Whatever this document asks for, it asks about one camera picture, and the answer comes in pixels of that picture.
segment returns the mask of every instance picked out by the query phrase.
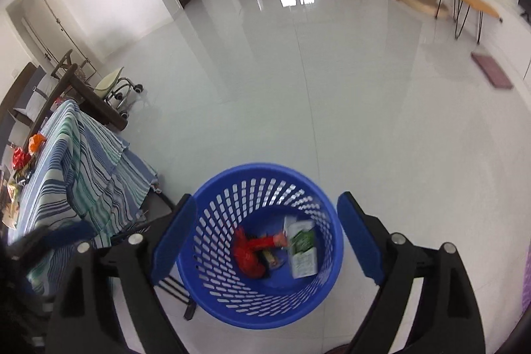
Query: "blue plastic laundry basket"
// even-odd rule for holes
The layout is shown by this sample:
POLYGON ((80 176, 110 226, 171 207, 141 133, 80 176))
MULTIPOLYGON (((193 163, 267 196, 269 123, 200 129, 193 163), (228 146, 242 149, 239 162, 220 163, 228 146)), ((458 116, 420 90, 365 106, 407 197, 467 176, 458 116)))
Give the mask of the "blue plastic laundry basket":
MULTIPOLYGON (((334 206, 310 179, 274 164, 226 170, 194 195, 198 219, 177 266, 192 298, 214 317, 234 326, 276 328, 314 310, 334 286, 343 259, 341 223, 334 206), (289 264, 270 277, 246 277, 232 258, 234 230, 272 235, 285 215, 313 219, 319 273, 293 279, 289 264)), ((285 251, 276 249, 282 258, 285 251)))

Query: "white glossy floor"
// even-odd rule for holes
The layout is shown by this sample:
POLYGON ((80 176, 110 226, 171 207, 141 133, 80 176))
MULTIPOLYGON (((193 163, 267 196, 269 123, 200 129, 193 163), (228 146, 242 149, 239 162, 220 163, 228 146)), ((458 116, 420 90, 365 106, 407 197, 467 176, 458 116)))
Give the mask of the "white glossy floor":
MULTIPOLYGON (((492 89, 470 59, 474 38, 456 42, 451 22, 394 0, 303 2, 193 0, 113 56, 108 69, 146 89, 122 135, 176 200, 236 164, 276 162, 332 201, 351 191, 418 245, 454 242, 495 351, 520 315, 531 114, 516 91, 492 89)), ((347 244, 326 301, 284 328, 247 331, 201 310, 185 322, 160 296, 190 353, 319 354, 351 339, 375 293, 347 244)), ((142 351, 119 291, 116 303, 142 351)))

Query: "striped blanket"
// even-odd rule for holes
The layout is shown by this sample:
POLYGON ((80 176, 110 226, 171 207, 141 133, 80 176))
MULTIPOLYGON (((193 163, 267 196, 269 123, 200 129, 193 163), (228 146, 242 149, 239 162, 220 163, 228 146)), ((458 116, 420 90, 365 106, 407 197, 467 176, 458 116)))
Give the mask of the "striped blanket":
MULTIPOLYGON (((111 236, 140 216, 155 171, 74 101, 63 103, 41 133, 47 142, 22 191, 9 242, 41 226, 75 229, 87 221, 94 229, 93 246, 110 246, 111 236)), ((58 248, 30 272, 36 292, 55 293, 73 251, 73 245, 58 248)))

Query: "white and green package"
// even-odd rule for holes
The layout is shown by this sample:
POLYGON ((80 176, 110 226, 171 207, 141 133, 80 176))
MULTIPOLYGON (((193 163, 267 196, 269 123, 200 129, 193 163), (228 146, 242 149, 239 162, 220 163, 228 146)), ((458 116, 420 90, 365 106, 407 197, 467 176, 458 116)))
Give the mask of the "white and green package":
POLYGON ((316 275, 318 269, 315 222, 312 219, 290 222, 290 224, 285 224, 285 229, 291 274, 295 279, 316 275))

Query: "maroon rectangular board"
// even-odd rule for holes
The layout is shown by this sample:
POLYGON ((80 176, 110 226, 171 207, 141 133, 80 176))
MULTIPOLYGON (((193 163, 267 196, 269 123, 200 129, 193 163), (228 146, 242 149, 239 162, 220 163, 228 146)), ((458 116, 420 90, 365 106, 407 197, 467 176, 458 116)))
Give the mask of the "maroon rectangular board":
POLYGON ((483 74, 496 89, 512 89, 513 85, 503 69, 492 56, 472 52, 472 59, 481 68, 483 74))

